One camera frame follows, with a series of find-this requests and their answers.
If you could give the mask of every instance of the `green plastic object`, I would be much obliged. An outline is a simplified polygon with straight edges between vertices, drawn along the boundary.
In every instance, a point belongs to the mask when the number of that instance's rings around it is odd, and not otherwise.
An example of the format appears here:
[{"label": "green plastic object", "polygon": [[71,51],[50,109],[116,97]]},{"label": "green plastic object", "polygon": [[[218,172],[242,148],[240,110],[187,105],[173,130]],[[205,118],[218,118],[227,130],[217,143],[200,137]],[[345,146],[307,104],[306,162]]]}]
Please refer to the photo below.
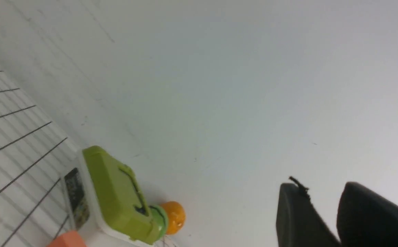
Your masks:
[{"label": "green plastic object", "polygon": [[167,215],[159,206],[147,206],[132,169],[99,146],[83,150],[103,219],[131,240],[152,245],[167,229]]}]

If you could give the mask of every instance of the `sticker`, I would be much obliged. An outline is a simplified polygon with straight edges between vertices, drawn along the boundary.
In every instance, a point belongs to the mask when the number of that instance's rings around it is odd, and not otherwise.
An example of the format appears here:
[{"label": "sticker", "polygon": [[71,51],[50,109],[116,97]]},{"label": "sticker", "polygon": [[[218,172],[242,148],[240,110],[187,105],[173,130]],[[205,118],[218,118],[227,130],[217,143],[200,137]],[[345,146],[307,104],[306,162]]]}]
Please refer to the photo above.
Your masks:
[{"label": "sticker", "polygon": [[71,205],[75,229],[80,229],[89,219],[89,206],[83,190],[82,179],[77,168],[72,169],[65,176],[66,190]]}]

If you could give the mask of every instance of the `orange block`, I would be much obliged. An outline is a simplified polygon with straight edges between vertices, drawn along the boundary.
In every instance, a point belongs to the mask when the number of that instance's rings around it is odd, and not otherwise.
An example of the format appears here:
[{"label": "orange block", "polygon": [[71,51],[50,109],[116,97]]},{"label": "orange block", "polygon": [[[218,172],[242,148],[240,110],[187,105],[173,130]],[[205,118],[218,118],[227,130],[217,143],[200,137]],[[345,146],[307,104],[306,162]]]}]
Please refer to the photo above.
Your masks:
[{"label": "orange block", "polygon": [[76,231],[63,233],[47,247],[87,247],[82,237]]}]

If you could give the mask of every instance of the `grid paper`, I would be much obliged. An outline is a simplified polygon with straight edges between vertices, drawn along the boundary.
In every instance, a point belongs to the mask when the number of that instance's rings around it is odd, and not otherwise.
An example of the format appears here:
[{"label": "grid paper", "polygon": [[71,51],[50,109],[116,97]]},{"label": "grid paper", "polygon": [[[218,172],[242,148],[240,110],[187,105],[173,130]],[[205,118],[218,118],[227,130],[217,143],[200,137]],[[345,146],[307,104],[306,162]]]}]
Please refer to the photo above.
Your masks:
[{"label": "grid paper", "polygon": [[[44,247],[70,230],[59,173],[76,151],[0,70],[0,247]],[[168,236],[154,246],[179,247]]]}]

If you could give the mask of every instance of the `black plastic piece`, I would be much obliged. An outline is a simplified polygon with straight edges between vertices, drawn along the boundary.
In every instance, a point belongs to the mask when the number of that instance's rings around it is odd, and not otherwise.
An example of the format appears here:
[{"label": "black plastic piece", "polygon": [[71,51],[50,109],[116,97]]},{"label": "black plastic piece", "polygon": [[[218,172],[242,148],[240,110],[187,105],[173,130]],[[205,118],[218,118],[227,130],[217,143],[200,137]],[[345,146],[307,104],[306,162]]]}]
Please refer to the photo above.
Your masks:
[{"label": "black plastic piece", "polygon": [[135,206],[134,206],[135,211],[138,212],[138,213],[140,213],[140,214],[142,214],[142,215],[148,216],[149,213],[146,211],[146,209],[145,209],[145,207],[144,207],[144,202],[143,202],[142,197],[140,197],[140,196],[138,195],[138,188],[137,188],[137,186],[135,185],[135,183],[133,182],[132,177],[131,177],[127,172],[125,172],[123,169],[118,168],[118,170],[120,170],[122,173],[126,174],[126,175],[129,177],[130,181],[132,182],[133,189],[135,190],[135,194],[137,195],[138,199],[140,200],[141,207],[138,207],[137,205],[135,205]]},{"label": "black plastic piece", "polygon": [[398,247],[398,206],[348,182],[338,207],[337,229],[344,246]]},{"label": "black plastic piece", "polygon": [[295,178],[297,185],[280,186],[277,210],[279,247],[339,247],[340,243],[316,212],[307,191]]}]

